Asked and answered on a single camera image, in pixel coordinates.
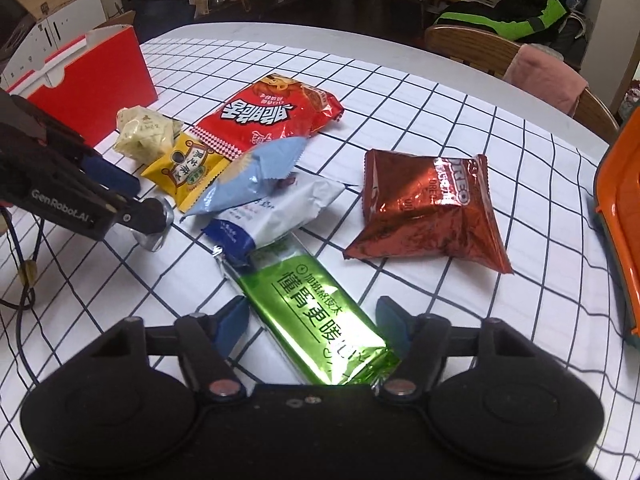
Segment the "magnet screw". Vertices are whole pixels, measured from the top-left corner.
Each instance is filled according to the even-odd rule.
[[[287,402],[285,402],[285,404],[287,406],[289,406],[290,408],[302,408],[302,406],[304,406],[304,402],[302,402],[302,400],[300,399],[289,399]]]
[[[240,392],[240,384],[231,379],[220,379],[209,385],[209,391],[218,397],[231,397]]]
[[[384,389],[393,396],[405,397],[414,393],[417,387],[407,379],[391,379],[385,383]]]

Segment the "blue and white snack wrapper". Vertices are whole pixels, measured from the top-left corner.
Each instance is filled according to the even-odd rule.
[[[308,173],[292,173],[265,198],[216,215],[202,231],[233,265],[315,219],[344,191],[344,184]]]
[[[217,213],[270,195],[289,176],[305,150],[306,137],[258,144],[236,158],[196,200],[183,218]]]

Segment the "pink towel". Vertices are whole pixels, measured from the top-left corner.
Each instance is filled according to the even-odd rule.
[[[529,44],[520,47],[502,79],[570,117],[588,86],[570,66]]]

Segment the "wooden chair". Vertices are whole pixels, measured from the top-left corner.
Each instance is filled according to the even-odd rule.
[[[476,28],[433,25],[424,33],[424,47],[502,79],[520,45]],[[574,119],[609,144],[618,136],[615,118],[588,88],[580,96]]]

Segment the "light blue wrapper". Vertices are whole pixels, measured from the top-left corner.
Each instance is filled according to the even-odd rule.
[[[270,195],[287,178],[305,150],[306,137],[270,140],[236,158],[183,218],[217,213]]]

